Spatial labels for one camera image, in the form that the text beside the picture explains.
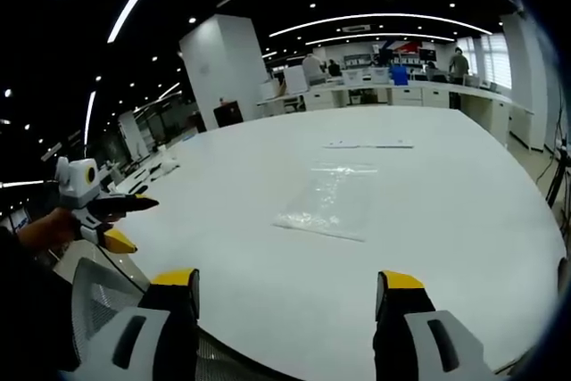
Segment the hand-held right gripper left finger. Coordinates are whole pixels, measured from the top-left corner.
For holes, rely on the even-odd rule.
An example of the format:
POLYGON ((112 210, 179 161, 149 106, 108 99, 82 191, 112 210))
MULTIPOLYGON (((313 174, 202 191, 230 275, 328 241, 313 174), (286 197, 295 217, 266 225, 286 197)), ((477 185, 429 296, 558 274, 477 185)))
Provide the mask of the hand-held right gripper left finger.
POLYGON ((71 320, 79 361, 65 380, 194 380, 198 363, 198 269, 146 285, 107 268, 78 268, 71 320))

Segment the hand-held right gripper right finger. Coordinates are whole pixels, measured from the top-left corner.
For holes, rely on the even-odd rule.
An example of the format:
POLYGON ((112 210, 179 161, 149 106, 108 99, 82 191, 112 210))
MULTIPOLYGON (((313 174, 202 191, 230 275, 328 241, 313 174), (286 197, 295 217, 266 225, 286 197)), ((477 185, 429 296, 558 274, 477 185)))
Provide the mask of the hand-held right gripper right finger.
POLYGON ((413 276, 377 276, 377 380, 494 380, 482 343, 449 311, 433 305, 413 276))

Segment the person's left hand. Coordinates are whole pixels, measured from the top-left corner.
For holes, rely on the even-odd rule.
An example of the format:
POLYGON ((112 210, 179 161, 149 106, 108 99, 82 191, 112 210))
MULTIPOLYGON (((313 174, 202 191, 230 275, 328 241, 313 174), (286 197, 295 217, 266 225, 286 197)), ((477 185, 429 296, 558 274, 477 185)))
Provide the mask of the person's left hand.
POLYGON ((41 219, 23 227, 17 234, 18 260, 32 257, 49 250, 61 248, 76 237, 78 221, 63 208, 56 208, 41 219))

